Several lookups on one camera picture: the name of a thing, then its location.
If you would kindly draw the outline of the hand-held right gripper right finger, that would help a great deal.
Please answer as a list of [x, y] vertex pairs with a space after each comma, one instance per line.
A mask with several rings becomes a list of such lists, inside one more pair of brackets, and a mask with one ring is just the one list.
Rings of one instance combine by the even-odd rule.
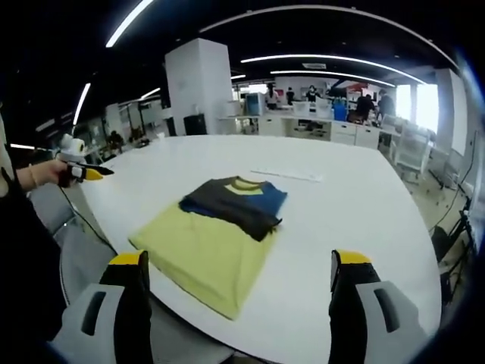
[[408, 363], [428, 340], [417, 306], [358, 252], [332, 251], [330, 363]]

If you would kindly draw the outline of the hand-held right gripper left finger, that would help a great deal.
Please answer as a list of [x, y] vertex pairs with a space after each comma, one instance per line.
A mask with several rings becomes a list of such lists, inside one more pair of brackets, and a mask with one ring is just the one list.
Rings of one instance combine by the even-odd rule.
[[62, 315], [51, 347], [65, 363], [152, 363], [149, 256], [121, 253]]

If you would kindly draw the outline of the person's left hand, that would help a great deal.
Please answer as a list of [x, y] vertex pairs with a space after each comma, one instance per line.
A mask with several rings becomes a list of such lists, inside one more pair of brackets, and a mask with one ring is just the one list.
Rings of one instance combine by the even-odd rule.
[[74, 182], [68, 171], [68, 164], [57, 159], [30, 165], [27, 170], [30, 173], [33, 188], [46, 184], [55, 184], [67, 188]]

